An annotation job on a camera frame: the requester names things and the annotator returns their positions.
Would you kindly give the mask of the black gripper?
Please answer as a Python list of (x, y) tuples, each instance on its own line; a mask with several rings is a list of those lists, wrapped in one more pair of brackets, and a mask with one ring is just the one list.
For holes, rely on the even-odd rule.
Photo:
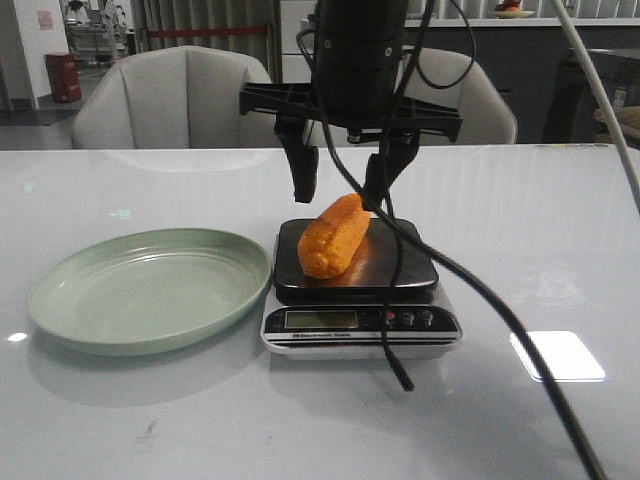
[[(402, 48), (400, 31), (363, 39), (353, 31), (317, 29), (311, 82), (246, 83), (241, 88), (242, 115), (288, 116), (276, 118), (274, 132), (289, 163), (296, 202), (310, 203), (315, 195), (318, 149), (303, 136), (306, 119), (322, 119), (321, 107), (329, 124), (346, 129), (381, 129), (390, 116), (392, 129), (457, 139), (461, 118), (455, 109), (406, 96), (393, 102)], [(381, 206), (385, 192), (417, 155), (419, 137), (419, 132), (391, 132), (385, 152), (369, 157), (363, 190), (371, 203), (362, 198), (365, 210)]]

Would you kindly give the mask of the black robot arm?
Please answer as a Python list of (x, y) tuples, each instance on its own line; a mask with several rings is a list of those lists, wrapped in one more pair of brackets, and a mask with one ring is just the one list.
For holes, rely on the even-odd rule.
[(310, 120), (346, 129), (351, 143), (378, 143), (364, 185), (374, 205), (415, 158), (421, 133), (457, 138), (456, 109), (404, 94), (412, 74), (399, 69), (407, 8), (405, 1), (320, 1), (311, 17), (311, 81), (242, 87), (241, 114), (276, 116), (296, 201), (308, 203), (315, 194), (318, 150), (303, 139)]

